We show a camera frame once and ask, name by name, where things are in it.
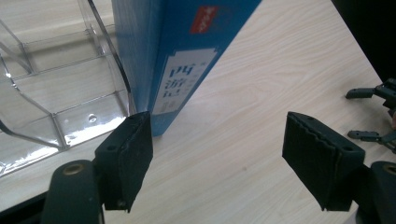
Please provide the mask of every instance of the wooden desk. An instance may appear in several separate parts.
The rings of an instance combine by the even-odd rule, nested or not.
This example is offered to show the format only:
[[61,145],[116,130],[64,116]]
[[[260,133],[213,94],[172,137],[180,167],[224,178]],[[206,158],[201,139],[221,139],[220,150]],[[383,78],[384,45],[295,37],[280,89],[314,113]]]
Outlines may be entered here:
[[[331,1],[263,1],[167,133],[154,139],[132,213],[106,212],[106,222],[344,223],[356,204],[349,213],[321,212],[281,158],[286,115],[310,115],[343,135],[387,133],[381,99],[344,97],[379,83]],[[1,178],[0,210],[45,191],[59,165],[92,159],[104,139]],[[367,165],[396,161],[385,147],[355,143],[366,149]]]

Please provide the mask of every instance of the blue book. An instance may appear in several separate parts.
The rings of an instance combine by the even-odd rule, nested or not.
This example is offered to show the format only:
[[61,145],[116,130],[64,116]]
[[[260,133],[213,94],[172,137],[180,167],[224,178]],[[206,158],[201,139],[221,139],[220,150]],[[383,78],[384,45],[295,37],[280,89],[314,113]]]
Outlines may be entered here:
[[162,135],[261,0],[112,0],[137,112]]

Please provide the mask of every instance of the transparent acrylic holder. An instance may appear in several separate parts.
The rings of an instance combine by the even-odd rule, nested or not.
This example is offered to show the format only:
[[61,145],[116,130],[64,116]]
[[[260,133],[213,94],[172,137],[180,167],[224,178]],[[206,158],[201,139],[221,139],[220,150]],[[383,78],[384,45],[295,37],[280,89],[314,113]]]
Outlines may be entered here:
[[19,40],[0,18],[0,177],[108,133],[134,113],[93,2],[76,1],[83,29],[38,41]]

